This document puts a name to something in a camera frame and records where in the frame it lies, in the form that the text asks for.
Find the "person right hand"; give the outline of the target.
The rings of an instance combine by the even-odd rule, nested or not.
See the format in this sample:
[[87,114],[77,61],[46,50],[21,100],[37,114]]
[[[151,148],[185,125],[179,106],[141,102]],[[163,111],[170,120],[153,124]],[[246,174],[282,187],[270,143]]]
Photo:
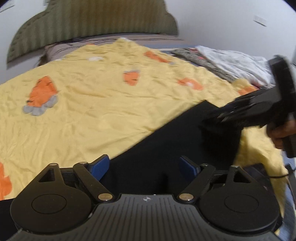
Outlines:
[[277,149],[283,150],[282,139],[295,134],[295,120],[289,120],[284,125],[277,128],[274,124],[270,123],[267,125],[266,134]]

